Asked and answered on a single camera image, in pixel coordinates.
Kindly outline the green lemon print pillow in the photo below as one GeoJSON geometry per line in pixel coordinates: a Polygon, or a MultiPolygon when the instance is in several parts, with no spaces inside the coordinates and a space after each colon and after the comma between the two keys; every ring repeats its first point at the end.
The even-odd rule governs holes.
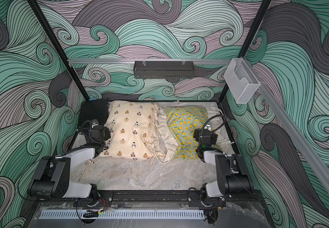
{"type": "Polygon", "coordinates": [[[197,105],[163,108],[158,116],[158,123],[166,148],[164,161],[198,160],[196,153],[198,142],[194,138],[194,132],[196,129],[201,129],[210,117],[219,114],[221,111],[218,108],[197,105]]]}

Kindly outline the cream animal print pillow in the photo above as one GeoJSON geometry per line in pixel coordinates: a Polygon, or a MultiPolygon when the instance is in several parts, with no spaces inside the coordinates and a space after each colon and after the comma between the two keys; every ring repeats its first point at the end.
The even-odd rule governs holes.
{"type": "Polygon", "coordinates": [[[117,157],[133,160],[158,160],[161,164],[171,158],[161,148],[157,103],[116,100],[109,105],[105,127],[111,138],[100,157],[117,157]]]}

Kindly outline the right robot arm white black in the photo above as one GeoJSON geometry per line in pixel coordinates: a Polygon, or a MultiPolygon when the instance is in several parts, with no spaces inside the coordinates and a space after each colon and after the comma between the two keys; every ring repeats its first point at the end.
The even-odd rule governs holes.
{"type": "Polygon", "coordinates": [[[254,184],[241,155],[229,155],[213,148],[217,134],[208,129],[195,129],[194,139],[199,143],[196,149],[199,159],[216,169],[216,180],[205,183],[201,188],[202,200],[227,194],[253,192],[254,184]]]}

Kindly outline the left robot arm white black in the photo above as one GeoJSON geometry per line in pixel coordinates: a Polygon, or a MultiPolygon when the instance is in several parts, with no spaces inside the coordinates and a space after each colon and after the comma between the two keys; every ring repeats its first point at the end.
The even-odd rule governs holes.
{"type": "Polygon", "coordinates": [[[62,198],[99,200],[95,184],[74,182],[70,171],[98,157],[106,150],[106,141],[111,138],[109,129],[104,125],[95,125],[86,130],[87,143],[61,156],[43,157],[33,174],[27,189],[27,195],[40,200],[59,200],[62,198]]]}

